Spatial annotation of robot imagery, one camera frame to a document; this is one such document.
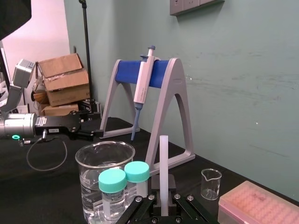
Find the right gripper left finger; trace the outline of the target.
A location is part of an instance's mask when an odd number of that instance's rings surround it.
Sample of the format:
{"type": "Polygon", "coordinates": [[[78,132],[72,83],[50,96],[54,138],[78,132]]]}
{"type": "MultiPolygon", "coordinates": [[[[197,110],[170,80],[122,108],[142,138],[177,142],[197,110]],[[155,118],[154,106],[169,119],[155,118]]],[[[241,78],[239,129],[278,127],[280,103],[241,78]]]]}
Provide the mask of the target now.
{"type": "Polygon", "coordinates": [[[119,224],[160,224],[161,199],[159,175],[151,177],[149,194],[136,196],[122,216],[119,224]]]}

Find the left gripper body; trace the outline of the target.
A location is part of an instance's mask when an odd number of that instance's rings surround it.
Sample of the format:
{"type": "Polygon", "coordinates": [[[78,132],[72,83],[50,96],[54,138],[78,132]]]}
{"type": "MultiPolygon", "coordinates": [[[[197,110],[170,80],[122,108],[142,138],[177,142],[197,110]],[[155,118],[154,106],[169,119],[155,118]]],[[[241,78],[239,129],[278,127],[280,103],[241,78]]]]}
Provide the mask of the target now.
{"type": "Polygon", "coordinates": [[[70,139],[81,135],[81,117],[77,111],[71,111],[64,116],[39,116],[37,117],[34,131],[36,135],[64,134],[70,139]]]}

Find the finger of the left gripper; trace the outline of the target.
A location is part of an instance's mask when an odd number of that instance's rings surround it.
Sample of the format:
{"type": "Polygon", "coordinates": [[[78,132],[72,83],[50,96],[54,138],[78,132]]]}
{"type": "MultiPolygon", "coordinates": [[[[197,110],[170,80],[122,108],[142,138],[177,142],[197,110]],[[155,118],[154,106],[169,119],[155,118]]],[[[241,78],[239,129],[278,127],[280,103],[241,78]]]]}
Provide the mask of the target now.
{"type": "Polygon", "coordinates": [[[102,137],[103,131],[102,130],[95,130],[95,131],[85,131],[79,130],[77,132],[77,139],[81,140],[93,140],[95,137],[102,137]]]}

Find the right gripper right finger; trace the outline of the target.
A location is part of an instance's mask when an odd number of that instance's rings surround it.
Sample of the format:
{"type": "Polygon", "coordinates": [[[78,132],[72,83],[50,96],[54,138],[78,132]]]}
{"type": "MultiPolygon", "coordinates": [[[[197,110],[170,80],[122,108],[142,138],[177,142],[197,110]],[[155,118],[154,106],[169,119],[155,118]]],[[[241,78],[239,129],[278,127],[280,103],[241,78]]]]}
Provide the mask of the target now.
{"type": "Polygon", "coordinates": [[[193,194],[183,196],[177,192],[174,175],[168,175],[171,203],[175,205],[175,222],[177,224],[214,224],[214,216],[196,200],[193,194]]]}

